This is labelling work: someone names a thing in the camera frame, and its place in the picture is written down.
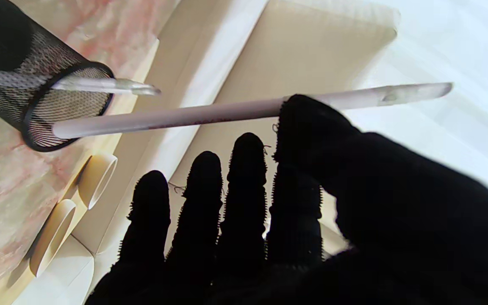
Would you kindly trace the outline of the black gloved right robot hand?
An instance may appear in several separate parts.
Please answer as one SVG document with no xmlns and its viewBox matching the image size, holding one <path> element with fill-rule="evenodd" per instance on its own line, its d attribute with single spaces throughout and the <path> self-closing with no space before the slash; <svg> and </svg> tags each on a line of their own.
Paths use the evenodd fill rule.
<svg viewBox="0 0 488 305">
<path fill-rule="evenodd" d="M 264 146 L 191 165 L 164 254 L 169 186 L 135 186 L 130 225 L 88 305 L 488 305 L 488 188 L 306 95 L 281 107 L 273 201 Z"/>
</svg>

